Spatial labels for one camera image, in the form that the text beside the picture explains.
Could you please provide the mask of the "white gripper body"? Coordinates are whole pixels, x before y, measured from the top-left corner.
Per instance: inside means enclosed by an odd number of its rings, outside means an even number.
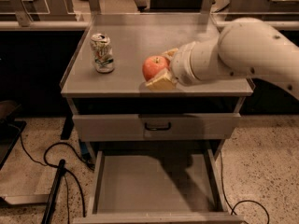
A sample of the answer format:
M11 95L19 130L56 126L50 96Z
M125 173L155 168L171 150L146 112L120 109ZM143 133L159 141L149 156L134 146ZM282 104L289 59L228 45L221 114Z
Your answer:
M170 69L174 78L184 86L191 86L198 83L191 67L191 55L196 42L181 46L174 54L170 62Z

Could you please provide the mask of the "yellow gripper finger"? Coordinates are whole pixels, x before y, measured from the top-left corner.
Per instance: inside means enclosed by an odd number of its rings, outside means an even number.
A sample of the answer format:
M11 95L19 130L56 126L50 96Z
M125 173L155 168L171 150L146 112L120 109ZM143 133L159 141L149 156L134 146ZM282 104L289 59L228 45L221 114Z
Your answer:
M151 91L173 90L177 86L177 80L173 73L164 68L146 82L146 87Z
M162 53L162 55L168 59L169 61L171 61L175 55L175 53L178 51L178 48L173 48L173 49L169 49L167 51L164 51Z

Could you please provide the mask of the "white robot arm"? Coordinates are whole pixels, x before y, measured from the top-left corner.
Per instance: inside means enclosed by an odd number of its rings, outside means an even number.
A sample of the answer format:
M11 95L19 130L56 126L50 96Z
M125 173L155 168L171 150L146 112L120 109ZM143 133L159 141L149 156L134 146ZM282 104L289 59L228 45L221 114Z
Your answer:
M218 37L193 41L163 56L170 67L146 82L152 91L172 90L177 84L258 78L299 99L299 47L258 19L236 19Z

